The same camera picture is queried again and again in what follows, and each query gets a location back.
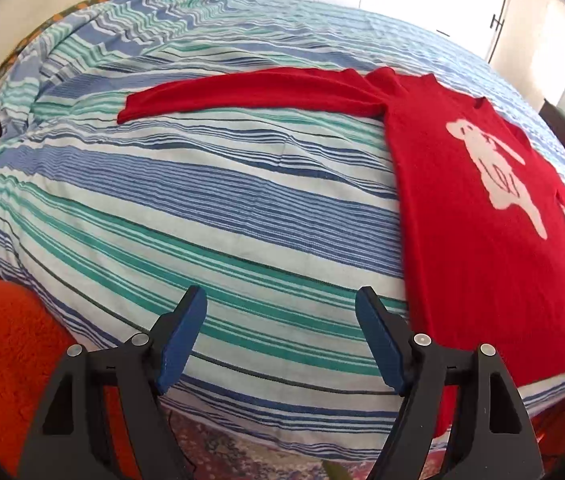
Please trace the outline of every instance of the red sweater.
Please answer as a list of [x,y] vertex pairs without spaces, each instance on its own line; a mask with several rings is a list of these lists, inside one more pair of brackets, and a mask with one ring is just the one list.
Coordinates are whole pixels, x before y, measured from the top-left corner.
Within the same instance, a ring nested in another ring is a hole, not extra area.
[[565,185],[485,98],[390,68],[276,68],[132,94],[118,122],[214,107],[383,116],[413,329],[491,343],[518,385],[565,372]]

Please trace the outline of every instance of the bed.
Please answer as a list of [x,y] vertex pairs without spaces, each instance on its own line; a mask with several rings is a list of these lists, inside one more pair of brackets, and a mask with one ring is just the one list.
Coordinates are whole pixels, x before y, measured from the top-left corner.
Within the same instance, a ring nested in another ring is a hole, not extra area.
[[[278,449],[374,460],[401,399],[355,291],[371,285],[408,317],[382,123],[223,108],[118,125],[126,96],[274,66],[387,65],[488,97],[565,181],[563,147],[482,59],[362,10],[108,0],[58,18],[0,73],[0,274],[91,349],[151,327],[201,285],[208,317],[165,404]],[[565,397],[565,374],[520,392],[534,415]]]

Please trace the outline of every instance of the silver rivet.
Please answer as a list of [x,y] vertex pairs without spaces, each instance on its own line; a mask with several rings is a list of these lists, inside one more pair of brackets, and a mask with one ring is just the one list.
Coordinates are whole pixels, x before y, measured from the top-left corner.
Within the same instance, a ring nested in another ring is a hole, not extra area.
[[143,346],[149,341],[149,336],[143,332],[138,332],[134,337],[131,338],[131,344],[134,346]]
[[420,346],[429,346],[432,343],[432,338],[427,334],[416,334],[414,336],[414,343]]
[[67,355],[69,357],[76,357],[77,355],[80,355],[80,352],[82,352],[82,346],[80,345],[71,345],[67,348]]
[[480,351],[485,355],[496,355],[496,349],[489,343],[483,343],[480,345]]

